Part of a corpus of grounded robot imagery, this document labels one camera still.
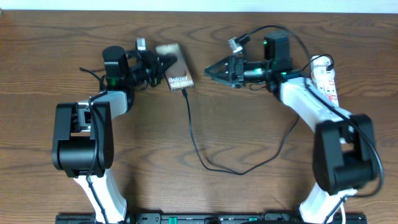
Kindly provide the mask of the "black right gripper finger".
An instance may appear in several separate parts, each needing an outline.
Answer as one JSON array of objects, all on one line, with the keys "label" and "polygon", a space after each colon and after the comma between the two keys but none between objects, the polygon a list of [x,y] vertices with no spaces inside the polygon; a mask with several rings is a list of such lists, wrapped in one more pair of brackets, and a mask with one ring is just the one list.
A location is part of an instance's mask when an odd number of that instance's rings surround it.
[{"label": "black right gripper finger", "polygon": [[207,77],[210,77],[212,80],[219,82],[226,86],[231,86],[233,82],[230,79],[230,76],[227,73],[205,73]]},{"label": "black right gripper finger", "polygon": [[229,59],[224,58],[205,68],[205,73],[225,73],[229,71]]}]

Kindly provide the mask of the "Galaxy smartphone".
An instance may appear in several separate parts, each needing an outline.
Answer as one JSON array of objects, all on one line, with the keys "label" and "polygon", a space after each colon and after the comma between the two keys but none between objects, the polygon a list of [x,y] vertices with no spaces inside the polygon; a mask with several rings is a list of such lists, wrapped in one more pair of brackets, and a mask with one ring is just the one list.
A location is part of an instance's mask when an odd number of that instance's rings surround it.
[{"label": "Galaxy smartphone", "polygon": [[177,61],[165,71],[165,79],[170,91],[177,91],[195,86],[192,75],[186,64],[182,48],[179,44],[158,45],[155,50],[159,55],[175,56],[177,58]]}]

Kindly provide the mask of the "white power strip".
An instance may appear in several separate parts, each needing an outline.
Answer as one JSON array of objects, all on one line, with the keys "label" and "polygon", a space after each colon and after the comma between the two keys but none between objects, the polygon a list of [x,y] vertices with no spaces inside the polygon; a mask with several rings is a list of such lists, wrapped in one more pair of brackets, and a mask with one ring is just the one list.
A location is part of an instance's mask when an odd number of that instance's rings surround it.
[{"label": "white power strip", "polygon": [[311,69],[311,78],[317,90],[326,96],[335,106],[339,106],[335,85],[335,70],[332,60],[331,65],[327,67],[315,67]]}]

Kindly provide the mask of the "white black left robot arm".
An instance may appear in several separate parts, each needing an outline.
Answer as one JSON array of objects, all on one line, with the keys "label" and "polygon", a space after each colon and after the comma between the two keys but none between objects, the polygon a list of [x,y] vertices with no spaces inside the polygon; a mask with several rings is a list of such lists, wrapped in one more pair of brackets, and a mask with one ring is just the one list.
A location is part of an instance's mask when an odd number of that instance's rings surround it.
[{"label": "white black left robot arm", "polygon": [[134,104],[139,85],[156,86],[177,63],[171,53],[160,55],[138,47],[113,45],[102,52],[105,74],[99,92],[87,100],[59,103],[55,110],[52,160],[85,191],[94,208],[86,223],[131,223],[111,166],[114,161],[113,119]]}]

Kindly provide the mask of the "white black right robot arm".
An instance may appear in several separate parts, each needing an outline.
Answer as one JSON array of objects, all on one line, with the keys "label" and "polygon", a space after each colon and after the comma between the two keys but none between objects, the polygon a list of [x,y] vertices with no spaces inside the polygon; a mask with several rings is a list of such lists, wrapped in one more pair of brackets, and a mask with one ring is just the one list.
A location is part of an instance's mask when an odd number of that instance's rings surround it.
[{"label": "white black right robot arm", "polygon": [[229,40],[233,54],[205,68],[222,84],[241,88],[263,84],[281,103],[293,109],[314,132],[312,169],[315,185],[299,206],[302,223],[332,223],[337,211],[358,190],[378,179],[376,195],[384,185],[384,169],[376,150],[373,122],[365,114],[351,114],[335,105],[317,88],[305,69],[294,68],[290,37],[285,27],[274,26],[263,40],[264,60],[249,62],[244,45],[250,34]]}]

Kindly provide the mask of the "white charger plug adapter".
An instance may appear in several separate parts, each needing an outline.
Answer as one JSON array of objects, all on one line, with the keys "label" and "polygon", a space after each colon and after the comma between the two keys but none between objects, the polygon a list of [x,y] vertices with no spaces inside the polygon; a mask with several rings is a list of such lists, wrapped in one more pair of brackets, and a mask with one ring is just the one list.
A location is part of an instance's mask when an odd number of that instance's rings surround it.
[{"label": "white charger plug adapter", "polygon": [[315,67],[327,67],[331,65],[331,60],[328,56],[315,55],[312,57],[313,61],[310,64],[311,69]]}]

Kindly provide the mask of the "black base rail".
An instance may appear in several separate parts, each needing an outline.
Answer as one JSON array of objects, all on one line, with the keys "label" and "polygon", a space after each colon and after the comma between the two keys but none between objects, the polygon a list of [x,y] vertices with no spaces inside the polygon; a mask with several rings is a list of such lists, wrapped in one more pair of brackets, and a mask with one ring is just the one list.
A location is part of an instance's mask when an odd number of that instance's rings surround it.
[{"label": "black base rail", "polygon": [[[346,214],[348,224],[367,224],[368,219],[363,214]],[[97,222],[95,214],[92,215],[57,215],[55,223],[101,223]],[[298,214],[287,211],[267,211],[262,215],[256,214],[159,214],[159,213],[140,213],[135,215],[128,214],[124,221],[118,223],[132,224],[238,224],[238,223],[305,223]]]}]

